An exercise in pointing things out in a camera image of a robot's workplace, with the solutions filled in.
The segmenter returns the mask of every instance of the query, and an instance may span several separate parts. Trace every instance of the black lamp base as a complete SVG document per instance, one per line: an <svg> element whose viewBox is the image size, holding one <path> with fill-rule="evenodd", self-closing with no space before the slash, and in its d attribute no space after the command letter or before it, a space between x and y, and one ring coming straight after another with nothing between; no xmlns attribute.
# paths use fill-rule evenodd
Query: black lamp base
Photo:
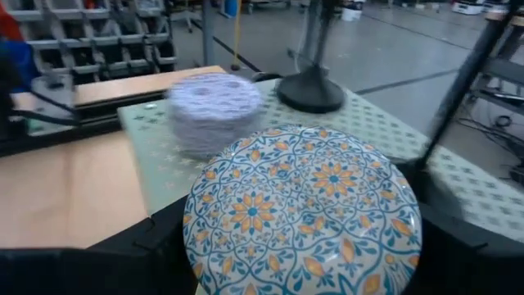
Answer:
<svg viewBox="0 0 524 295"><path fill-rule="evenodd" d="M319 66L282 79L277 95L289 107L315 114L336 111L346 99L344 91L328 80Z"/></svg>

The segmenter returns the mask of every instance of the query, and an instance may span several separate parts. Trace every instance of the table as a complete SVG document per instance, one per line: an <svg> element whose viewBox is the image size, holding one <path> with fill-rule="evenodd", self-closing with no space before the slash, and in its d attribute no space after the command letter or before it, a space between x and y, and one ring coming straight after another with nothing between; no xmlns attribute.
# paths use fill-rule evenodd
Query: table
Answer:
<svg viewBox="0 0 524 295"><path fill-rule="evenodd" d="M80 85L77 104L167 89L217 66ZM32 109L27 93L14 95ZM89 247L148 217L124 132L0 158L0 247Z"/></svg>
<svg viewBox="0 0 524 295"><path fill-rule="evenodd" d="M415 158L427 142L425 135L349 90L340 111L313 115L282 105L274 93L276 83L257 83L264 97L264 126L323 125L353 134L386 156L401 159ZM148 214L185 196L205 164L178 154L179 146L168 131L163 112L164 101L156 102L154 109L145 105L119 109L138 161ZM444 147L437 148L429 164L458 198L460 210L452 213L455 217L524 242L524 199L515 188Z"/></svg>

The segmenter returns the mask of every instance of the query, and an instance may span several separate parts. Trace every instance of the blue object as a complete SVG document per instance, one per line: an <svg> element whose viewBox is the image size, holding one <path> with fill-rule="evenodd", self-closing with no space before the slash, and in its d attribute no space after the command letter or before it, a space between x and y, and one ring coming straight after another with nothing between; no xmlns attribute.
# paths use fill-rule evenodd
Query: blue object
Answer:
<svg viewBox="0 0 524 295"><path fill-rule="evenodd" d="M33 49L25 42L6 41L7 55L11 58L18 70L24 85L31 85L31 80L38 76L38 71L33 61ZM12 93L29 91L26 87L14 88Z"/></svg>
<svg viewBox="0 0 524 295"><path fill-rule="evenodd" d="M228 16L237 16L237 0L226 0L224 10Z"/></svg>

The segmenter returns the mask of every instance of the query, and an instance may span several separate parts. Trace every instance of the stack of plates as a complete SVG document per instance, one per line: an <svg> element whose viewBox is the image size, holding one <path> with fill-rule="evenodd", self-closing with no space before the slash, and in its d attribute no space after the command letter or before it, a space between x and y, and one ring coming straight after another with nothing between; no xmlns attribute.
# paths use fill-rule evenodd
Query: stack of plates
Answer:
<svg viewBox="0 0 524 295"><path fill-rule="evenodd" d="M194 75L175 84L167 96L170 127L189 156L212 157L258 129L260 93L235 75Z"/></svg>

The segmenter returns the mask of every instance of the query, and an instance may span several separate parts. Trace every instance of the blue and yellow floral pattern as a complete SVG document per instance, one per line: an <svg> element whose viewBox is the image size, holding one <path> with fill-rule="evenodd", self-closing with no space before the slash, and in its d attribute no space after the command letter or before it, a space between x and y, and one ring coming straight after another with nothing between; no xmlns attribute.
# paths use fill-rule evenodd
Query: blue and yellow floral pattern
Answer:
<svg viewBox="0 0 524 295"><path fill-rule="evenodd" d="M422 246L404 176L371 145L285 125L227 147L183 217L209 294L400 294Z"/></svg>

